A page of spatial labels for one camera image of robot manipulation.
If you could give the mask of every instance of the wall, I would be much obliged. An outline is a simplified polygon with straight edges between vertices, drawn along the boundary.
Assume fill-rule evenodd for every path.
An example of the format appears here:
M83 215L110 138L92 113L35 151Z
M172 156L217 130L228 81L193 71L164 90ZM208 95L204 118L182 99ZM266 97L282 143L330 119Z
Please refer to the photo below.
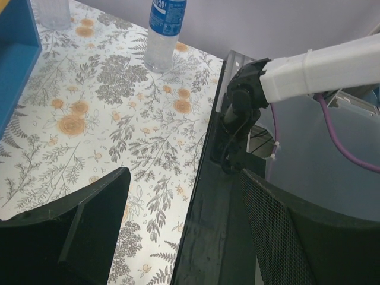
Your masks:
M151 0L81 0L143 27ZM290 56L364 36L380 22L378 0L188 0L180 40L224 58Z

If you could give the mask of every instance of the table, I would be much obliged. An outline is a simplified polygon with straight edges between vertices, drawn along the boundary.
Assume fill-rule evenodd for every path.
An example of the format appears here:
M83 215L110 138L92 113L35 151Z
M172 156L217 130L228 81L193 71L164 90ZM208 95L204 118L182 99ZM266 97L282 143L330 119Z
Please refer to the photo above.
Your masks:
M0 219L129 167L110 284L169 284L222 60L177 43L173 68L143 65L146 29L71 1L0 142Z

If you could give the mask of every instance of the clear plastic cup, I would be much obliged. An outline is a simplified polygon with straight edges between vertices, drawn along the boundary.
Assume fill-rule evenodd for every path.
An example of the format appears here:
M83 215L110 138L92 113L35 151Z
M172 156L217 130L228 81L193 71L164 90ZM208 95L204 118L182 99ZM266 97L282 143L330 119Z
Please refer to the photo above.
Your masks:
M35 0L41 24L51 30L65 30L70 27L68 0Z

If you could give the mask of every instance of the blue bottle label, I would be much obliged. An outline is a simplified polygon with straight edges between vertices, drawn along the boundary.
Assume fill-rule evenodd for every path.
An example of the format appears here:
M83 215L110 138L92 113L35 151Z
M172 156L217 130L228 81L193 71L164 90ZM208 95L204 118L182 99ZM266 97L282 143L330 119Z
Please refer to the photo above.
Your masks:
M149 26L163 36L177 36L181 31L186 3L186 0L153 0Z

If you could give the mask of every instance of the blue box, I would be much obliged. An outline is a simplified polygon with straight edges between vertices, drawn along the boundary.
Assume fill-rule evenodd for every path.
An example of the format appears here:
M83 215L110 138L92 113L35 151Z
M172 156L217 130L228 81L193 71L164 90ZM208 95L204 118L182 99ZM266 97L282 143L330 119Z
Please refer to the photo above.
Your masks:
M29 0L6 2L0 0L0 138L41 52Z

